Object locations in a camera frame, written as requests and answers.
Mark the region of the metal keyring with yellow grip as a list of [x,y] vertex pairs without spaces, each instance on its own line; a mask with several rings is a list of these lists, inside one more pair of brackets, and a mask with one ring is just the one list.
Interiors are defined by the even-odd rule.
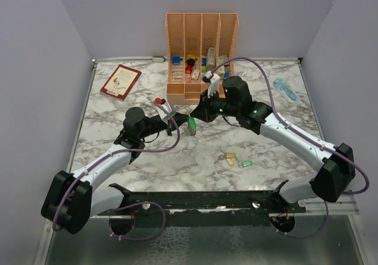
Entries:
[[195,136],[196,131],[197,131],[197,124],[195,122],[195,118],[189,117],[187,119],[187,127],[184,134],[187,136]]

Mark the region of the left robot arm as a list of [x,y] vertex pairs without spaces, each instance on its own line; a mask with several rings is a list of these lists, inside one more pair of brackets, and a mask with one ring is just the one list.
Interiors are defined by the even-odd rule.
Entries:
[[131,164],[142,152],[144,139],[163,131],[179,132],[189,116],[175,112],[169,103],[155,104],[158,114],[147,117],[140,107],[125,113],[123,128],[113,145],[101,156],[77,171],[58,172],[50,185],[41,215],[53,223],[53,230],[78,233],[88,219],[106,210],[122,215],[129,211],[131,201],[111,188],[109,199],[93,200],[96,189],[116,171]]

